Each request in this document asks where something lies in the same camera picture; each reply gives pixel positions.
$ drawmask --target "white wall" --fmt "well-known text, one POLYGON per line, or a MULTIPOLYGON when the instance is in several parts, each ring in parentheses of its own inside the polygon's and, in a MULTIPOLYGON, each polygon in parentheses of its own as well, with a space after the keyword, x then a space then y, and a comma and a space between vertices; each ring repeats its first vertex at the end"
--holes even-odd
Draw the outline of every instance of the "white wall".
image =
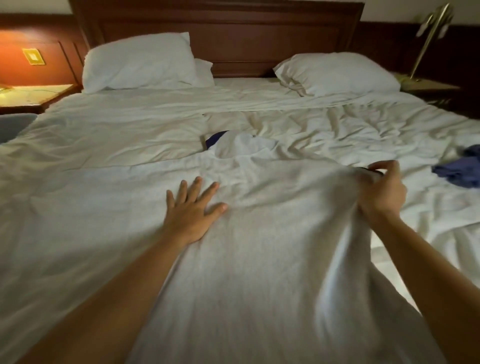
MULTIPOLYGON (((421 22, 447 0, 349 0, 365 2, 362 20, 373 22, 421 22)), ((450 0, 456 8, 454 23, 480 24, 480 0, 450 0)), ((0 0, 0 12, 70 14, 68 0, 0 0)))

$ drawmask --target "person's right arm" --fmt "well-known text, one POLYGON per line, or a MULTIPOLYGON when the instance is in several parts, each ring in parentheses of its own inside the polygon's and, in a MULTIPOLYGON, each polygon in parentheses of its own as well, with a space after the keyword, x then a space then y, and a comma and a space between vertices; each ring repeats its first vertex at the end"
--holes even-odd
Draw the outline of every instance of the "person's right arm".
POLYGON ((451 364, 480 363, 480 290, 400 219, 406 188, 397 161, 377 182, 362 181, 359 206, 451 364))

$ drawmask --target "person's left hand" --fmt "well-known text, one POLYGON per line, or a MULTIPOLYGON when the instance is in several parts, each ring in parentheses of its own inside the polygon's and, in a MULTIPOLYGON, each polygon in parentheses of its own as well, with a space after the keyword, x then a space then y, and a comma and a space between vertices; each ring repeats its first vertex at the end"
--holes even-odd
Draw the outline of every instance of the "person's left hand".
POLYGON ((167 191, 167 215, 163 221, 162 235, 167 240, 186 246, 200 240, 208 228, 227 210, 227 204, 219 204, 209 214, 205 208, 219 188, 214 182, 199 197, 202 178, 197 177, 188 190, 187 181, 180 183, 175 201, 173 192, 167 191))

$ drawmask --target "mattress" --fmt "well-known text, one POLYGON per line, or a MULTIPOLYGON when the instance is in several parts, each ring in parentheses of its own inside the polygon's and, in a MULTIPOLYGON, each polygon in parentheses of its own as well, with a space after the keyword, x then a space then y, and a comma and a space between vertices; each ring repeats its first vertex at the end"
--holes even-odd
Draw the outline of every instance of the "mattress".
MULTIPOLYGON (((69 256, 65 262, 74 269, 70 275, 54 260, 39 261, 40 253, 18 247, 38 189, 68 170, 191 156, 204 149, 205 135, 223 130, 273 139, 345 166, 398 159, 408 188, 402 218, 480 285, 475 238, 480 233, 480 196, 431 173, 432 165, 455 159, 459 147, 480 142, 478 121, 403 93, 299 97, 272 79, 216 80, 215 87, 205 89, 77 94, 54 104, 17 139, 0 145, 0 252, 5 272, 0 289, 2 297, 8 297, 0 304, 3 363, 14 362, 144 248, 124 242, 115 254, 97 252, 98 259, 111 263, 98 271, 84 265, 88 255, 69 256), (44 278, 42 284, 29 285, 38 275, 44 278), (82 290, 64 302, 65 285, 82 290), (40 322, 38 312, 46 319, 40 322)), ((61 246, 51 249, 57 252, 61 246)), ((412 302, 375 236, 372 261, 412 302)))

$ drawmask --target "forearm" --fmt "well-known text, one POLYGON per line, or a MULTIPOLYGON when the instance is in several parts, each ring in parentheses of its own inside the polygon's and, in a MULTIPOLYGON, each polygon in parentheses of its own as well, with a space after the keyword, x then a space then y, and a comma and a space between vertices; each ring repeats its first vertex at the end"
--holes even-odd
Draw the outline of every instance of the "forearm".
POLYGON ((122 363, 182 245, 164 237, 35 345, 18 364, 122 363))
POLYGON ((450 363, 480 359, 480 291, 398 216, 369 216, 450 363))

